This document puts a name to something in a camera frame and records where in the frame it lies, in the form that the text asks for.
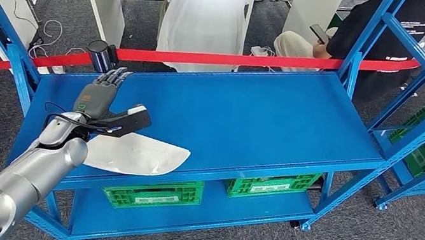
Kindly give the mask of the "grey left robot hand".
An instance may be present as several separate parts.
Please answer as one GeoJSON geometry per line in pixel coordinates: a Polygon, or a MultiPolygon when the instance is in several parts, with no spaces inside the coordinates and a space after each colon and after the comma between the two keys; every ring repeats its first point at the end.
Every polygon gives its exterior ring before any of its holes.
{"type": "Polygon", "coordinates": [[[126,67],[109,70],[86,85],[75,100],[73,110],[89,118],[100,119],[109,110],[117,90],[132,72],[126,67]]]}

